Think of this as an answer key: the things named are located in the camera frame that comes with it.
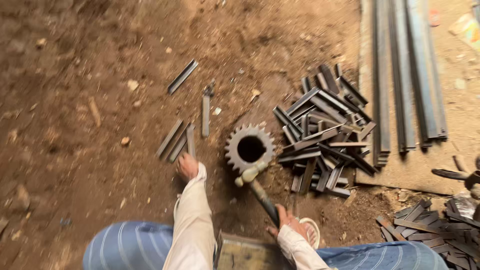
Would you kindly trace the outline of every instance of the gear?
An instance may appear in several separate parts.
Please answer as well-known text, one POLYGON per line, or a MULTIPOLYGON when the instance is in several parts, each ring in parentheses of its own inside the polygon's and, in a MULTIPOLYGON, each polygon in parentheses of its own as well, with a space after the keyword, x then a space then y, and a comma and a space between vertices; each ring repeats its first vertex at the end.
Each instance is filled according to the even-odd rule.
POLYGON ((227 164, 233 165, 233 170, 239 170, 242 174, 244 170, 251 168, 258 161, 268 164, 274 155, 273 139, 270 133, 259 126, 243 125, 241 128, 235 128, 227 139, 225 158, 227 164))

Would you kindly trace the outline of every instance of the gear bore hole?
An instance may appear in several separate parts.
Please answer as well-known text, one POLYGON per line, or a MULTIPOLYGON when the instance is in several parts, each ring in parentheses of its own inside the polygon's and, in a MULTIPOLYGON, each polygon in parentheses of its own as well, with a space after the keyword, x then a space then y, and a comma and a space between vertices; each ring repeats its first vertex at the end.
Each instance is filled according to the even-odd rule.
POLYGON ((262 157, 266 152, 266 148, 259 138, 247 136, 240 140, 237 151, 241 159, 253 163, 262 157))

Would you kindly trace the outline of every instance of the white sleeve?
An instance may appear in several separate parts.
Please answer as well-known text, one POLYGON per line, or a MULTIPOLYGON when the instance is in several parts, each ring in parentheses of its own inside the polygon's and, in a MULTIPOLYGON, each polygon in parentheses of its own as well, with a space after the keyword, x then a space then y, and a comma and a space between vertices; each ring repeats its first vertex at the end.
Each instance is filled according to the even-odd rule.
POLYGON ((305 238, 288 225, 282 226, 277 240, 283 255, 297 270, 331 270, 305 238))
POLYGON ((198 164, 198 175, 191 179, 180 198, 173 243, 163 270, 211 270, 215 237, 212 212, 207 202, 205 166, 198 164))

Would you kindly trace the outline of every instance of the hand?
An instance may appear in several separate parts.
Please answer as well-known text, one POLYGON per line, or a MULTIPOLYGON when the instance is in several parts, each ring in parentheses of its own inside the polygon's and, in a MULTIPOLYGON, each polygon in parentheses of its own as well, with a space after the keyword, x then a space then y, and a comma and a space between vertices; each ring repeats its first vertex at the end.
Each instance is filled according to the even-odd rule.
POLYGON ((280 218, 280 227, 278 229, 273 227, 267 227, 267 231, 276 239, 278 237, 278 231, 282 228, 283 225, 288 225, 291 229, 300 234, 305 240, 308 241, 307 230, 303 224, 300 224, 292 214, 291 210, 286 211, 285 207, 280 204, 276 204, 276 209, 278 210, 278 217, 280 218))
POLYGON ((186 181, 198 175, 198 161, 190 154, 182 153, 177 160, 177 173, 186 181))

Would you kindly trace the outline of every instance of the soil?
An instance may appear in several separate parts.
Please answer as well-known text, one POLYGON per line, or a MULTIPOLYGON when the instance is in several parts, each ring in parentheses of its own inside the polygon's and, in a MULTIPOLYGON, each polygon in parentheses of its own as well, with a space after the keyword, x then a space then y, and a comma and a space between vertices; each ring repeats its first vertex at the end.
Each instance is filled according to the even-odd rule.
MULTIPOLYGON (((174 166, 155 152, 177 119, 197 126, 215 232, 271 241, 261 206, 233 185, 225 140, 238 124, 265 122, 283 145, 271 109, 288 106, 299 79, 320 63, 341 62, 356 81, 360 3, 224 3, 0 2, 0 216, 10 221, 0 240, 0 268, 81 269, 89 241, 113 222, 172 224, 183 186, 174 166), (169 95, 167 86, 193 58, 199 66, 169 95), (201 96, 212 78, 211 112, 222 111, 210 116, 210 135, 202 138, 201 96), (129 80, 139 86, 131 90, 129 80), (261 93, 251 101, 254 89, 261 93), (131 139, 127 146, 120 144, 124 137, 131 139), (11 208, 17 184, 29 193, 28 211, 11 208)), ((289 204, 290 170, 273 162, 259 180, 274 202, 289 204)), ((360 188, 350 206, 309 194, 296 208, 317 221, 326 245, 354 245, 382 241, 375 218, 391 217, 394 197, 360 188)))

